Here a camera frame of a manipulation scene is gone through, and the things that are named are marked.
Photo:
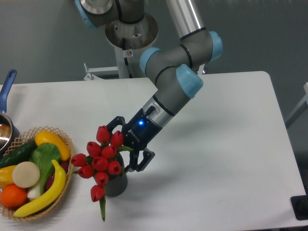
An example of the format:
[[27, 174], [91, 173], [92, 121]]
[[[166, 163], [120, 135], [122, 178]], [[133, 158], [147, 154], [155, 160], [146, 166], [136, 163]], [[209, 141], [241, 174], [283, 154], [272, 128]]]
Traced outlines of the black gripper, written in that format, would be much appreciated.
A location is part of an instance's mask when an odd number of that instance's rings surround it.
[[[154, 108], [147, 109], [146, 112], [140, 109], [137, 114], [128, 122], [122, 116], [116, 116], [106, 125], [110, 135], [114, 128], [121, 125], [121, 132], [124, 135], [124, 146], [133, 149], [129, 152], [129, 164], [125, 167], [125, 172], [143, 171], [155, 153], [146, 148], [147, 144], [162, 130], [162, 127], [153, 122], [149, 115], [154, 112]], [[138, 163], [140, 151], [142, 151], [142, 160]]]

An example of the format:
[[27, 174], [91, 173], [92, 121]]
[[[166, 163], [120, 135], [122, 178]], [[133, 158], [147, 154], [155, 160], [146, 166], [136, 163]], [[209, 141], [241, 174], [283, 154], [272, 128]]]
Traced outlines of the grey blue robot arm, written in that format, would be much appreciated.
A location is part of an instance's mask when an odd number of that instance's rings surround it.
[[127, 172], [142, 171], [154, 157], [147, 144], [195, 97], [203, 86], [196, 70], [221, 56], [222, 40], [207, 31], [193, 0], [166, 2], [180, 44], [168, 51], [153, 47], [158, 35], [156, 20], [144, 10], [142, 0], [77, 0], [84, 23], [104, 26], [116, 54], [121, 78], [147, 77], [156, 93], [129, 121], [116, 117], [108, 129], [122, 126], [124, 144], [130, 148]]

